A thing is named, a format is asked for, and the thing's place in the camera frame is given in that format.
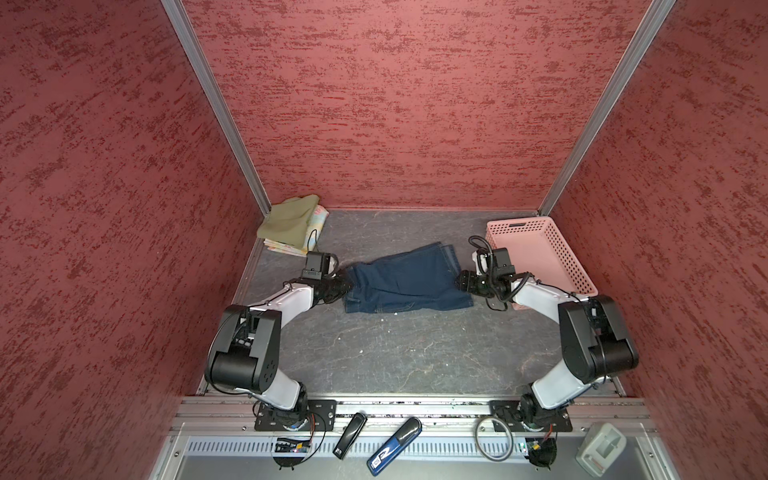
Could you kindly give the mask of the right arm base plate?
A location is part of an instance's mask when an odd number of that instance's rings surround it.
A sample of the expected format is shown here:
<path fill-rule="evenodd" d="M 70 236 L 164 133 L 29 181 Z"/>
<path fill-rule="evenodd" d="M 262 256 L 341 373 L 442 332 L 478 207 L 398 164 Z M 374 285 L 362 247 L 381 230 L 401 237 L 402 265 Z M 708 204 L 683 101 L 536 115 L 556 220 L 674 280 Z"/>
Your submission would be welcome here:
<path fill-rule="evenodd" d="M 522 414 L 519 411 L 518 400 L 491 400 L 489 402 L 490 413 L 502 420 L 508 428 L 514 433 L 571 433 L 573 425 L 569 414 L 564 407 L 559 408 L 554 413 L 548 413 L 541 424 L 534 426 L 526 425 L 522 421 Z"/>

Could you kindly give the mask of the floral pastel skirt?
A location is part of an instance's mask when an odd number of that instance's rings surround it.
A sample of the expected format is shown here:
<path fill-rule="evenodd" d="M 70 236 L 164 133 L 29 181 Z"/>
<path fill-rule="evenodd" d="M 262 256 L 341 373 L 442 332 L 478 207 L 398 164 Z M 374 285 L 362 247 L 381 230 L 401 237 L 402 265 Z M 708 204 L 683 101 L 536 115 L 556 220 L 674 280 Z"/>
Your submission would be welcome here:
<path fill-rule="evenodd" d="M 264 244 L 276 253 L 305 257 L 309 251 L 316 249 L 328 216 L 329 211 L 318 204 L 312 214 L 305 212 L 293 218 L 280 219 L 268 228 Z"/>

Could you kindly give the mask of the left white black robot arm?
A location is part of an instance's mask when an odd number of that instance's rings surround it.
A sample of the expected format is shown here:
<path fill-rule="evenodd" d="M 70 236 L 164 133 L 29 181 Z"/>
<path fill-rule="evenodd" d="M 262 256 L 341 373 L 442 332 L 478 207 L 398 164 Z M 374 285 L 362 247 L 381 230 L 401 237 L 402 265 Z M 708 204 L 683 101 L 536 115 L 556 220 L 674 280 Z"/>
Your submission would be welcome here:
<path fill-rule="evenodd" d="M 351 288 L 340 275 L 302 277 L 255 304 L 227 307 L 209 347 L 205 381 L 224 395 L 256 399 L 287 430 L 302 428 L 310 417 L 308 395 L 304 384 L 279 368 L 282 327 Z"/>

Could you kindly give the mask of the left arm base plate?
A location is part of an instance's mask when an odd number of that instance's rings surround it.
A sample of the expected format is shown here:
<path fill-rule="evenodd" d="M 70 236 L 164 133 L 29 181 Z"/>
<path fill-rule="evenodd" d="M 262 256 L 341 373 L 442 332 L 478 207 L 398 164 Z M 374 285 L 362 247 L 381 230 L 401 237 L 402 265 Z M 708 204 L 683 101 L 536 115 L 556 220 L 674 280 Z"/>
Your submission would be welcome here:
<path fill-rule="evenodd" d="M 306 416 L 299 420 L 293 412 L 275 409 L 259 404 L 255 406 L 255 431 L 310 432 L 311 430 L 329 431 L 335 423 L 338 402 L 328 399 L 310 399 L 307 403 Z"/>

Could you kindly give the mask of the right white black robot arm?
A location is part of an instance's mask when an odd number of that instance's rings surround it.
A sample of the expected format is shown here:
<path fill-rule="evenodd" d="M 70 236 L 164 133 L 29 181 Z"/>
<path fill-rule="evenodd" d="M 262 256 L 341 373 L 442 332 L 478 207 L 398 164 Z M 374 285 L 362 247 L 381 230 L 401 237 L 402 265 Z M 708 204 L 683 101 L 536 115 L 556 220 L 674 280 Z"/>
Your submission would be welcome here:
<path fill-rule="evenodd" d="M 587 390 L 635 369 L 639 352 L 621 309 L 606 295 L 588 296 L 547 284 L 515 269 L 505 248 L 494 249 L 473 235 L 473 271 L 456 279 L 459 290 L 495 300 L 503 307 L 527 307 L 559 327 L 562 359 L 520 397 L 512 419 L 528 431 L 542 431 L 566 413 Z"/>

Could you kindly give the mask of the dark blue skirt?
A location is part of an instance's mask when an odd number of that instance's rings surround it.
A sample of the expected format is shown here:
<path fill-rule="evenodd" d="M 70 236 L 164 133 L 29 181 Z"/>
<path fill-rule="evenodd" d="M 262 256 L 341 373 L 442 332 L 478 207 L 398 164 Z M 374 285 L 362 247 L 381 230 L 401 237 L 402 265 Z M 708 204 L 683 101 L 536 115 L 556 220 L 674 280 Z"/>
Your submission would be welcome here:
<path fill-rule="evenodd" d="M 454 246 L 432 243 L 345 270 L 352 288 L 344 297 L 348 313 L 452 311 L 474 305 L 456 286 L 461 273 Z"/>

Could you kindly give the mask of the olive green skirt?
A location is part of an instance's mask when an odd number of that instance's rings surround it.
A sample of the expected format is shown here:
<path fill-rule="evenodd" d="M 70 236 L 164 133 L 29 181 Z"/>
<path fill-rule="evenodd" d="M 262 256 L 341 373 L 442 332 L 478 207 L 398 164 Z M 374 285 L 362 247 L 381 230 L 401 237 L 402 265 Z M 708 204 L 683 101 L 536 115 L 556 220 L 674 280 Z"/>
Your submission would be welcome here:
<path fill-rule="evenodd" d="M 309 222 L 319 201 L 318 195 L 310 194 L 274 204 L 258 228 L 257 236 L 301 248 L 305 244 Z"/>

